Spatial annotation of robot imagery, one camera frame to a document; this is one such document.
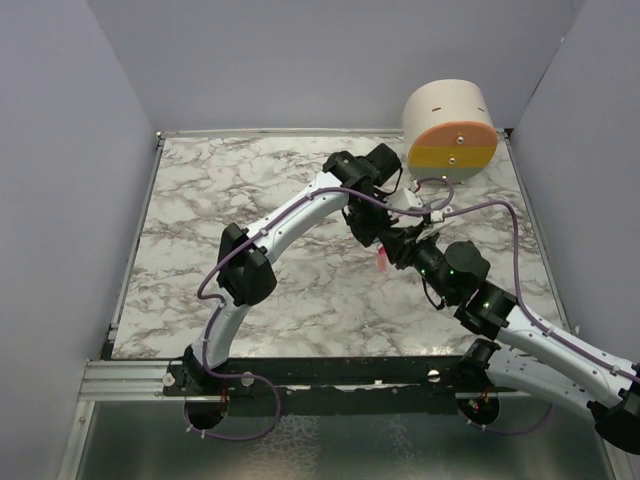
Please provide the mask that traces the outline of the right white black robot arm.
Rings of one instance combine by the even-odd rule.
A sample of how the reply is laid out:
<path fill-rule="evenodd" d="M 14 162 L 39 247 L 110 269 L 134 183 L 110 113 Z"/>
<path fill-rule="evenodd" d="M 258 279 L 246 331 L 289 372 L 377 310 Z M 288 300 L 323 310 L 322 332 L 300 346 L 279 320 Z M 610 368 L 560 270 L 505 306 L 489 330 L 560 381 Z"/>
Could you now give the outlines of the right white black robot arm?
<path fill-rule="evenodd" d="M 481 391 L 493 383 L 573 408 L 594 421 L 596 432 L 619 449 L 639 452 L 639 368 L 600 350 L 531 312 L 514 295 L 489 282 L 489 262 L 470 241 L 445 250 L 436 235 L 416 227 L 380 235 L 389 261 L 411 267 L 470 332 L 483 336 L 489 357 L 459 367 L 461 383 Z"/>

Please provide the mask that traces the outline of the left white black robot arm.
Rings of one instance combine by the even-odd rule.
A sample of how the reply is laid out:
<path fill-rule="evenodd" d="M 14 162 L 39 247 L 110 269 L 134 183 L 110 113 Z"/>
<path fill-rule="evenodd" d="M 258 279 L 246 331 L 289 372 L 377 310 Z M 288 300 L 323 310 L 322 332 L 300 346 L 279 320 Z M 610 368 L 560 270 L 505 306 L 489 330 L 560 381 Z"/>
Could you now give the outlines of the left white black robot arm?
<path fill-rule="evenodd" d="M 183 356 L 186 382 L 195 392 L 210 394 L 220 385 L 218 367 L 228 360 L 240 324 L 277 285 L 273 265 L 281 254 L 337 211 L 361 245 L 373 244 L 394 224 L 383 204 L 389 194 L 380 187 L 401 171 L 398 155 L 384 143 L 365 156 L 333 153 L 322 171 L 274 212 L 245 228 L 235 223 L 225 227 L 217 264 L 196 291 L 198 299 L 218 304 L 201 337 Z"/>

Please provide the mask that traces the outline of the pink tag metal keyring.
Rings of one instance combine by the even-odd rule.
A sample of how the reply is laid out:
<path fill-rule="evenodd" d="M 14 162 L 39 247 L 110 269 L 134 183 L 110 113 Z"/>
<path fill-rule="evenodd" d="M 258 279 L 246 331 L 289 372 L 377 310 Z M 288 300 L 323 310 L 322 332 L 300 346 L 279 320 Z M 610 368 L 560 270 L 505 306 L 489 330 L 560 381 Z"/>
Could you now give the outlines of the pink tag metal keyring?
<path fill-rule="evenodd" d="M 388 257 L 386 249 L 382 244 L 377 247 L 376 266 L 379 272 L 386 272 L 388 269 Z"/>

